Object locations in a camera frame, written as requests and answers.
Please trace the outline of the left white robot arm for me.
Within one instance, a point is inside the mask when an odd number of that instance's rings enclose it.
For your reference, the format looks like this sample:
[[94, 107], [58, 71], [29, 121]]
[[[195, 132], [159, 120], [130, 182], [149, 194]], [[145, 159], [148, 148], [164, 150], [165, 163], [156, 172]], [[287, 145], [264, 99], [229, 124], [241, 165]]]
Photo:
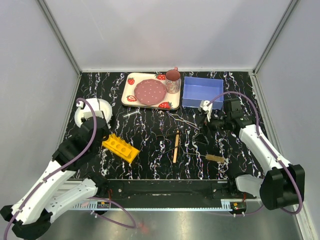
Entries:
[[90, 117], [74, 135], [63, 141], [31, 190], [16, 204], [5, 205], [0, 210], [8, 222], [3, 238], [6, 239], [8, 231], [12, 230], [18, 238], [36, 240], [75, 204], [94, 196], [103, 198], [108, 186], [102, 176], [94, 173], [89, 173], [79, 185], [62, 195], [55, 196], [55, 193], [78, 169], [97, 156], [108, 134], [105, 119]]

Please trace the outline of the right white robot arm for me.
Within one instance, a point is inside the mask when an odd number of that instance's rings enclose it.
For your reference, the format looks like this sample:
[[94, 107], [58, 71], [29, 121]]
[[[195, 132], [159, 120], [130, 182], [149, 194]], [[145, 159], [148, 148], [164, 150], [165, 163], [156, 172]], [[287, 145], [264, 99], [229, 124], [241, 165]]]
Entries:
[[237, 135], [258, 160], [264, 172], [264, 178], [250, 174], [241, 174], [227, 185], [228, 195], [239, 198], [244, 193], [261, 199], [268, 210], [282, 209], [297, 205], [297, 214], [304, 201], [305, 170], [299, 164], [292, 164], [272, 146], [261, 131], [256, 118], [245, 115], [239, 99], [227, 99], [223, 102], [224, 115], [211, 117], [212, 103], [201, 101], [199, 110], [206, 113], [200, 125], [196, 140], [208, 143], [207, 134], [220, 130], [230, 131]]

